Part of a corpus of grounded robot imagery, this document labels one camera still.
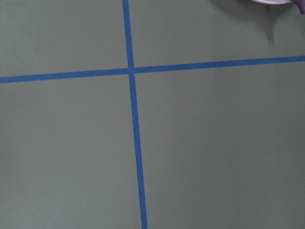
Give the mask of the purple eggplant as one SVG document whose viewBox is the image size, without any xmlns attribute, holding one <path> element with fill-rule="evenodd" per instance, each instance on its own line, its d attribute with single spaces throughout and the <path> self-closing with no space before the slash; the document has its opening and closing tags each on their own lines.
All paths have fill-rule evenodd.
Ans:
<svg viewBox="0 0 305 229">
<path fill-rule="evenodd" d="M 299 8 L 302 15 L 305 14 L 305 0 L 292 0 L 292 2 Z"/>
</svg>

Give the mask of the pink plate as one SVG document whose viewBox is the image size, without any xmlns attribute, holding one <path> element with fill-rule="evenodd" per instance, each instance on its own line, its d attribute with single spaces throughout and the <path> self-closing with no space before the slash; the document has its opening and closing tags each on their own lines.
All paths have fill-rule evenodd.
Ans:
<svg viewBox="0 0 305 229">
<path fill-rule="evenodd" d="M 288 4 L 292 2 L 292 0 L 252 0 L 252 1 L 260 4 L 268 4 L 268 5 L 280 5 L 280 4 Z"/>
</svg>

